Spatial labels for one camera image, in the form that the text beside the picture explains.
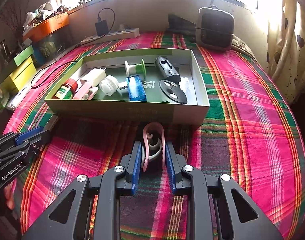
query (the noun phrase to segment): pink object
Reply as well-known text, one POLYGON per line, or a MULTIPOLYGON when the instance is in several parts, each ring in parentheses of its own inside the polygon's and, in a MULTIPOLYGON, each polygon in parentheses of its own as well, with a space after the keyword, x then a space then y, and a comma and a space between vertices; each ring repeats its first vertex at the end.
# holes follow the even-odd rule
POLYGON ((162 125, 158 122, 151 122, 145 126, 143 129, 143 138, 146 148, 146 157, 145 157, 145 163, 143 167, 143 171, 146 171, 147 165, 148 165, 148 157, 149 157, 149 143, 147 138, 147 133, 150 133, 150 131, 157 131, 161 136, 161 143, 162 143, 162 168, 163 170, 166 169, 166 153, 165 153, 165 132, 162 125))
POLYGON ((90 100, 94 97, 94 95, 98 91, 98 87, 93 88, 93 81, 89 80, 85 82, 77 91, 77 93, 74 95, 73 99, 85 99, 90 100))

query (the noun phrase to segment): red bottle cap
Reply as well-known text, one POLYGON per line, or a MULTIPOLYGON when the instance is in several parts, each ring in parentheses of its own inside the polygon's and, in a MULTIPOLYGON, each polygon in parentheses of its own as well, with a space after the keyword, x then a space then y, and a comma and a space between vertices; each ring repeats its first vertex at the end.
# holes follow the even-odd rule
POLYGON ((70 78, 70 79, 67 79, 67 81, 65 82, 65 84, 71 86, 72 90, 73 90, 73 94, 76 92, 77 88, 78 88, 78 84, 77 82, 70 78))

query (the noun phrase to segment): orange basket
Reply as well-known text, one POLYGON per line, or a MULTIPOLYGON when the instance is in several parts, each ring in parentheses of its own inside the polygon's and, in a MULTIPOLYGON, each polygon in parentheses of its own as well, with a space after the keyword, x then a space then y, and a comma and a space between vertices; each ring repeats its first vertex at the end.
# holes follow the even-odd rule
POLYGON ((33 42, 38 42, 45 38, 47 35, 53 33, 54 31, 69 24, 68 13, 58 14, 36 27, 32 28, 28 33, 23 36, 23 40, 31 39, 33 42))

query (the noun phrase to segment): human hand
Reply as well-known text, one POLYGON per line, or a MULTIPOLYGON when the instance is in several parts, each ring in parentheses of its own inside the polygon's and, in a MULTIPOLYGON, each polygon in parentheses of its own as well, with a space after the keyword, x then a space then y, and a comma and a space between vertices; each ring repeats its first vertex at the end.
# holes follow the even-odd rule
POLYGON ((11 184, 7 185, 3 192, 6 198, 6 205, 10 210, 13 210, 15 208, 15 201, 14 201, 14 196, 11 191, 11 184))

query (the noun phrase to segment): blue gripper pad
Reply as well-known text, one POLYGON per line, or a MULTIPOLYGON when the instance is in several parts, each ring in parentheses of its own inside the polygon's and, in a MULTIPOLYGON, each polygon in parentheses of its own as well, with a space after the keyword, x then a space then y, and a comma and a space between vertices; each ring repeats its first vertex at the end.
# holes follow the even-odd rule
POLYGON ((24 141, 26 141, 28 138, 34 136, 35 134, 43 131, 43 127, 42 126, 38 126, 36 128, 33 128, 33 129, 30 129, 28 130, 27 132, 23 132, 23 133, 20 133, 17 137, 17 139, 15 140, 17 145, 20 145, 22 144, 24 141))
POLYGON ((131 194, 134 195, 136 193, 139 181, 139 173, 140 173, 140 164, 141 164, 141 143, 138 146, 137 155, 134 163, 134 170, 132 174, 132 186, 131 186, 131 194))
POLYGON ((146 92, 139 75, 127 77, 129 99, 131 101, 147 101, 146 92))
POLYGON ((173 194, 175 194, 177 188, 176 188, 176 179, 175 179, 175 173, 174 173, 174 166, 171 161, 170 152, 168 145, 166 146, 166 166, 167 166, 167 173, 168 173, 168 180, 169 180, 169 187, 173 194))

